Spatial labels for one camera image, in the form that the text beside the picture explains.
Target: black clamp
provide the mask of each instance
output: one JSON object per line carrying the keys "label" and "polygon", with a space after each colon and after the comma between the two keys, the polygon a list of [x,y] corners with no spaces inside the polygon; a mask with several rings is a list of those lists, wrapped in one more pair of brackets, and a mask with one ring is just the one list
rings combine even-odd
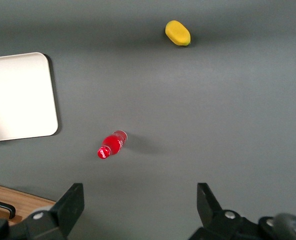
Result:
{"label": "black clamp", "polygon": [[296,240],[296,216],[265,216],[255,224],[223,210],[207,183],[197,186],[197,210],[203,224],[189,240]]}
{"label": "black clamp", "polygon": [[0,240],[66,240],[85,207],[82,183],[74,183],[49,211],[37,211],[9,227],[0,219]]}

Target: metal screw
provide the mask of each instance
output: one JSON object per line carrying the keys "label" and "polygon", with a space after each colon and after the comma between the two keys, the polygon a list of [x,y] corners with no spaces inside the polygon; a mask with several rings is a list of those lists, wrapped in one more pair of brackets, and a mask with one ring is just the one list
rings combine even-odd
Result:
{"label": "metal screw", "polygon": [[274,226],[274,220],[272,218],[267,219],[266,223],[270,226],[273,227]]}
{"label": "metal screw", "polygon": [[229,219],[235,219],[236,218],[236,215],[232,211],[226,211],[224,213],[224,215],[226,216],[226,218],[229,218]]}
{"label": "metal screw", "polygon": [[37,213],[36,215],[33,215],[33,219],[35,220],[38,220],[38,219],[41,219],[43,217],[44,213],[43,212],[40,212],[40,213]]}

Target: red bottle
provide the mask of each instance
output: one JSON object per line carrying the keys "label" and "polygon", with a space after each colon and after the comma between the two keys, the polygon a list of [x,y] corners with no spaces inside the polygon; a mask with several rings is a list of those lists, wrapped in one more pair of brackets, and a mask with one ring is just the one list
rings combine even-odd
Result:
{"label": "red bottle", "polygon": [[101,144],[97,154],[101,159],[106,159],[110,155],[117,154],[127,141],[127,134],[124,131],[118,130],[106,137]]}

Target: black cable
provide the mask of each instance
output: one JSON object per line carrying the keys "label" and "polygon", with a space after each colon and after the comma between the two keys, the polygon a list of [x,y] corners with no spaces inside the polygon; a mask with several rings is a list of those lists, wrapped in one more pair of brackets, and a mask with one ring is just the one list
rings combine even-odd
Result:
{"label": "black cable", "polygon": [[296,216],[280,213],[273,218],[273,230],[278,240],[296,240]]}

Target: bottle cap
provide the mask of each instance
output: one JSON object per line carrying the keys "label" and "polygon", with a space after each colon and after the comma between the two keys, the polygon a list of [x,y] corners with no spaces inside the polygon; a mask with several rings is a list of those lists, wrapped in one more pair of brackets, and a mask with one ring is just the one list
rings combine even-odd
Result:
{"label": "bottle cap", "polygon": [[100,157],[101,159],[108,158],[111,153],[112,153],[112,150],[108,146],[102,146],[101,148],[99,148],[97,152],[98,157]]}

